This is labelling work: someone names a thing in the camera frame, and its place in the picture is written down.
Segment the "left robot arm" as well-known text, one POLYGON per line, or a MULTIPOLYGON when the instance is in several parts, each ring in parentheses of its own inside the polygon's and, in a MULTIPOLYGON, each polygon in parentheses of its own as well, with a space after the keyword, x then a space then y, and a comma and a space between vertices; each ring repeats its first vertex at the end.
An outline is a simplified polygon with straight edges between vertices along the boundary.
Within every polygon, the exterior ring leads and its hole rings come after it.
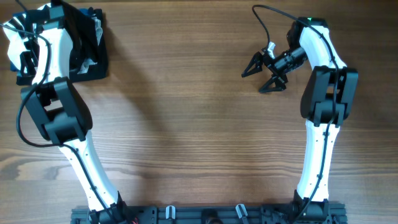
POLYGON ((72 223, 132 223, 119 191, 106 175, 95 151, 93 119, 75 82, 104 78, 108 53, 101 9, 80 10, 65 1, 51 1, 28 12, 40 47, 38 71, 21 90, 26 109, 45 147, 57 147, 71 164, 88 201, 85 217, 72 223))

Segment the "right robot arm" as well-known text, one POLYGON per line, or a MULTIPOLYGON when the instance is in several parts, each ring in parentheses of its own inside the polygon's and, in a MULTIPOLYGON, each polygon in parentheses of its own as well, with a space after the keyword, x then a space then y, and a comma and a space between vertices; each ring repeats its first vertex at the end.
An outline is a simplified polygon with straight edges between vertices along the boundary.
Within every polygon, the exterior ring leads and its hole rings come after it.
POLYGON ((310 62, 312 74, 300 102, 305 119, 306 148, 302 174, 293 200, 266 204, 262 223, 347 223, 345 205, 331 202, 328 178, 336 137, 349 116, 358 83, 358 72, 337 55, 325 20, 296 18, 287 33, 289 49, 273 54, 274 43, 256 52, 242 72, 248 77, 267 67, 272 76, 260 93, 283 91, 287 74, 310 62))

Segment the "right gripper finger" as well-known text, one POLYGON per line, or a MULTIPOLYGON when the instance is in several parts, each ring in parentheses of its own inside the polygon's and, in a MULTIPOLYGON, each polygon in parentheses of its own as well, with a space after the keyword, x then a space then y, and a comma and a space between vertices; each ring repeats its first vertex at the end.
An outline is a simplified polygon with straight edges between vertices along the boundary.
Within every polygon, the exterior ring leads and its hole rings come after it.
POLYGON ((273 75, 262 87, 260 87, 259 93, 284 91, 285 89, 285 81, 281 77, 273 75))
POLYGON ((253 75, 255 73, 261 72, 262 65, 263 65, 263 55, 260 52, 256 52, 253 55, 252 59, 250 60, 246 69, 242 72, 241 76, 244 78, 253 75))

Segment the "black t-shirt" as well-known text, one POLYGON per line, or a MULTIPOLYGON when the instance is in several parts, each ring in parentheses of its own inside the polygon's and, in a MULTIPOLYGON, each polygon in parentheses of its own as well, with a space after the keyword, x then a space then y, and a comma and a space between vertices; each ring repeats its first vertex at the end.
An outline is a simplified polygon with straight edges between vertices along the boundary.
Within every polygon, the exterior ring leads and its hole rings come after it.
POLYGON ((99 53, 93 19, 95 10, 92 7, 80 10, 62 0, 51 0, 51 6, 61 6, 63 9, 63 25, 73 43, 70 70, 77 72, 87 58, 97 62, 99 53))

